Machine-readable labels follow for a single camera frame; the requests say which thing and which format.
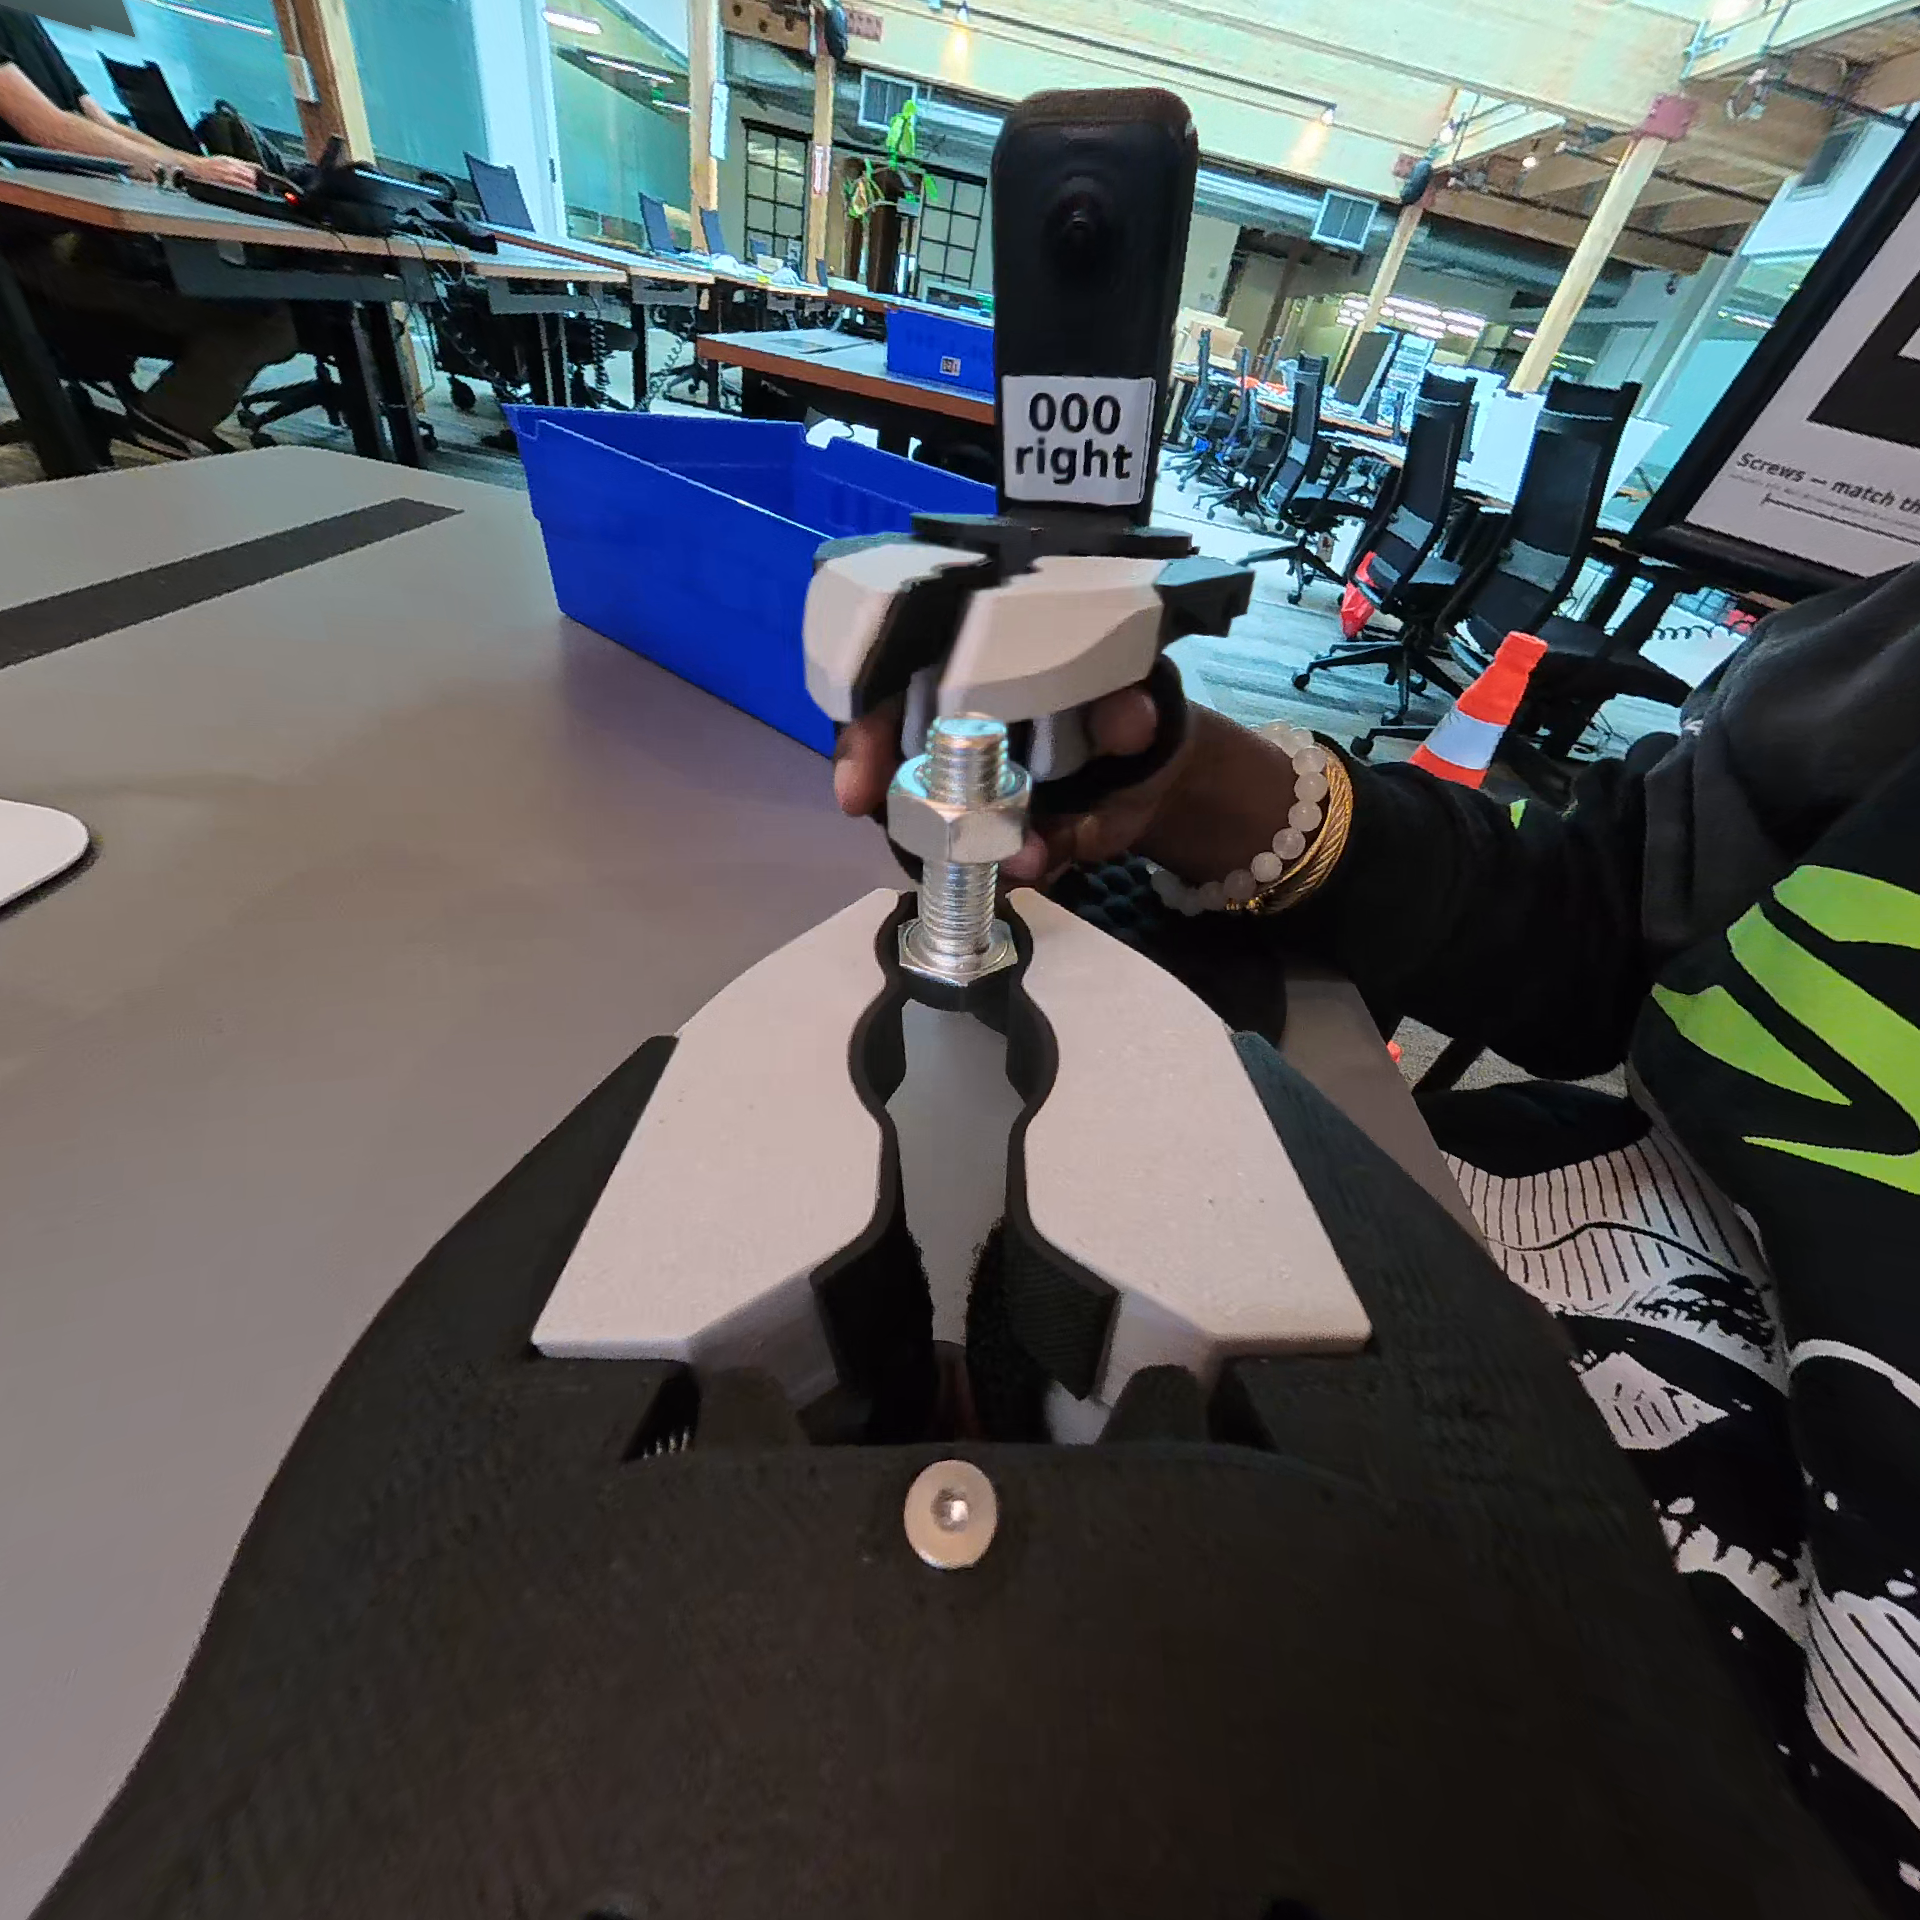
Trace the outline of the orange traffic cone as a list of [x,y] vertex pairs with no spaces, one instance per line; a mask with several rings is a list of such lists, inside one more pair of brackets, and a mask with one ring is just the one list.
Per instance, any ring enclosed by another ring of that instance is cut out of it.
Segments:
[[1493,660],[1460,690],[1409,764],[1438,782],[1482,790],[1545,656],[1539,635],[1503,635]]

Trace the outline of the steel hex bolt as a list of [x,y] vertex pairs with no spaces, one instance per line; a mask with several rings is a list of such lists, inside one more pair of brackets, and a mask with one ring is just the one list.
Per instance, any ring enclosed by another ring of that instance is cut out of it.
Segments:
[[[978,716],[941,716],[918,758],[934,801],[990,798],[1015,772],[1026,771],[1011,751],[1009,728]],[[1001,867],[949,867],[918,862],[918,906],[899,932],[899,966],[941,992],[966,992],[1017,960],[1015,937],[998,915]]]

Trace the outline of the person's right forearm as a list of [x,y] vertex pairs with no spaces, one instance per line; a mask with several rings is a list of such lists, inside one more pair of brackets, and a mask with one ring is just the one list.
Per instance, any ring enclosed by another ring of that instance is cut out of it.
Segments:
[[1303,944],[1373,1014],[1559,1082],[1620,1067],[1662,963],[1807,843],[1807,747],[1733,699],[1590,769],[1565,807],[1340,769],[1350,834]]

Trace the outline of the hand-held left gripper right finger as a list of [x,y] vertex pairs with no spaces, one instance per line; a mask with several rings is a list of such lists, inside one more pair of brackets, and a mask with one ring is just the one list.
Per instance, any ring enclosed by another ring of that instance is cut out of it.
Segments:
[[1015,1337],[1068,1398],[1145,1369],[1358,1353],[1372,1321],[1229,1026],[1135,950],[1015,896]]

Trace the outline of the black wrist rest pad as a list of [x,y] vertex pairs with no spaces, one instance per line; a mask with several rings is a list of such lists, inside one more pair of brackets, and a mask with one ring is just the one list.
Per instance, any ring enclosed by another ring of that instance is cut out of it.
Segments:
[[1181,983],[1231,1031],[1239,1055],[1282,1055],[1294,969],[1343,977],[1332,960],[1289,936],[1279,919],[1235,912],[1187,916],[1156,892],[1139,855],[1068,867],[1037,880],[1036,890]]

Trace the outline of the black framed instruction sign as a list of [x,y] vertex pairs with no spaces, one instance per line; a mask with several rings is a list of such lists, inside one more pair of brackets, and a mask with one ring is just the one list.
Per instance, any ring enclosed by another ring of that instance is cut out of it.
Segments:
[[1780,599],[1917,559],[1917,128],[1746,359],[1629,538]]

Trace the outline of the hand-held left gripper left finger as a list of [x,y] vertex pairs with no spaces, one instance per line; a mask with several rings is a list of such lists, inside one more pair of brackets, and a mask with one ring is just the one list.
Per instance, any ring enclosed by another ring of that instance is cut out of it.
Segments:
[[879,1218],[883,1126],[852,1043],[899,906],[860,896],[673,1036],[535,1321],[540,1355],[756,1369],[799,1408],[852,1385],[822,1274]]

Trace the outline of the black office chair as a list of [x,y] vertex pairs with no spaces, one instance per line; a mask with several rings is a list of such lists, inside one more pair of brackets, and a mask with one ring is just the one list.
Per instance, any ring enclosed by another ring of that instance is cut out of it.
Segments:
[[1465,687],[1465,664],[1489,666],[1508,634],[1541,635],[1563,606],[1589,556],[1609,473],[1641,385],[1601,388],[1555,379],[1533,425],[1519,490],[1490,535],[1474,535],[1463,561],[1431,556],[1398,592],[1393,655],[1396,708],[1350,742],[1369,758],[1381,739],[1413,742],[1411,697]]

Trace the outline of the green potted plant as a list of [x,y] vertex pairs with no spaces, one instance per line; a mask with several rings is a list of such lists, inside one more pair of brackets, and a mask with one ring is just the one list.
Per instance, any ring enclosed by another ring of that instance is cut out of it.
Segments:
[[845,278],[897,298],[911,280],[910,244],[924,207],[924,169],[911,161],[854,155],[844,177]]

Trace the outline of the black and white printed trousers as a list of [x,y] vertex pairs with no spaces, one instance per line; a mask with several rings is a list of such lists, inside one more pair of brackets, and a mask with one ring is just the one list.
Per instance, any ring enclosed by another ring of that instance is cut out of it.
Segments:
[[1915,1382],[1867,1352],[1793,1360],[1739,1212],[1628,1098],[1519,1084],[1423,1113],[1773,1750],[1915,1895]]

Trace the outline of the person's right hand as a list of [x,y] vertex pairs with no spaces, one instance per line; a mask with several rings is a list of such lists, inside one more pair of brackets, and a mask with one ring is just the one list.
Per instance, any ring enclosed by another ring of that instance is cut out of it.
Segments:
[[[878,818],[900,751],[900,703],[841,728],[833,747],[833,794],[851,818]],[[1094,758],[1150,752],[1161,708],[1145,687],[1118,690],[1089,708]],[[1189,708],[1180,751],[1150,778],[1114,792],[1089,812],[1046,815],[1037,803],[1019,854],[998,870],[1001,892],[1049,890],[1069,867],[1141,855],[1187,882],[1225,880],[1249,870],[1294,804],[1294,772],[1279,747],[1210,708]]]

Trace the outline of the blue plastic bin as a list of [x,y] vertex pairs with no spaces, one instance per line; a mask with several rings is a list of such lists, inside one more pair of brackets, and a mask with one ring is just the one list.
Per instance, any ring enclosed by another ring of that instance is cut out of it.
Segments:
[[821,545],[990,515],[994,491],[799,424],[514,406],[561,611],[722,705],[830,754],[802,611]]
[[900,382],[990,401],[994,326],[946,306],[897,305],[884,323],[884,369]]

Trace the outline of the sign board on white stand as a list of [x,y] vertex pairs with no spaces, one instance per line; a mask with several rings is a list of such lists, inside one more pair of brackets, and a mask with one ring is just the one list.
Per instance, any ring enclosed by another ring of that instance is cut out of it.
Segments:
[[74,874],[92,854],[83,818],[59,807],[3,801],[3,912]]

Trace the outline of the black hoodie with green print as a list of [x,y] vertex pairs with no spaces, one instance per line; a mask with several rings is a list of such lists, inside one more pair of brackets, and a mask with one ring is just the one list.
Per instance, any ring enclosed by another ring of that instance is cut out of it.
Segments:
[[1629,1060],[1795,1353],[1915,1372],[1917,567],[1770,616],[1643,779]]

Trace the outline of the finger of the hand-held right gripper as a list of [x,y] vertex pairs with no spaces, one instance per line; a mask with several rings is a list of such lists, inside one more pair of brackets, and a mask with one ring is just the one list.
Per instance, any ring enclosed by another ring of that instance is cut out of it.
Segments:
[[994,563],[949,545],[822,545],[802,611],[809,699],[827,718],[863,718],[946,659]]
[[958,712],[1023,726],[1141,684],[1161,652],[1166,563],[1036,563],[973,592]]

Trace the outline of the long office desk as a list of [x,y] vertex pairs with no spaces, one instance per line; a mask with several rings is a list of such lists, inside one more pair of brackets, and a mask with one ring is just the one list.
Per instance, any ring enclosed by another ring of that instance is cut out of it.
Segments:
[[535,387],[543,406],[569,406],[564,323],[626,326],[633,315],[633,278],[622,263],[509,240],[485,252],[431,231],[330,231],[219,208],[175,186],[37,168],[5,172],[3,204],[61,231],[154,242],[187,298],[314,308],[353,451],[385,465],[419,468],[428,454],[399,363],[403,308],[434,308],[453,283],[477,282],[489,315],[540,323]]

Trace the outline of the steel hex nut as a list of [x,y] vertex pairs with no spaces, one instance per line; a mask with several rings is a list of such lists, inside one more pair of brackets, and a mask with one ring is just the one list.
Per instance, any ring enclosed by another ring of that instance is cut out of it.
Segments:
[[980,801],[934,801],[916,764],[905,766],[884,803],[890,841],[924,864],[985,867],[1015,858],[1023,843],[1031,782],[1015,771],[1001,792]]

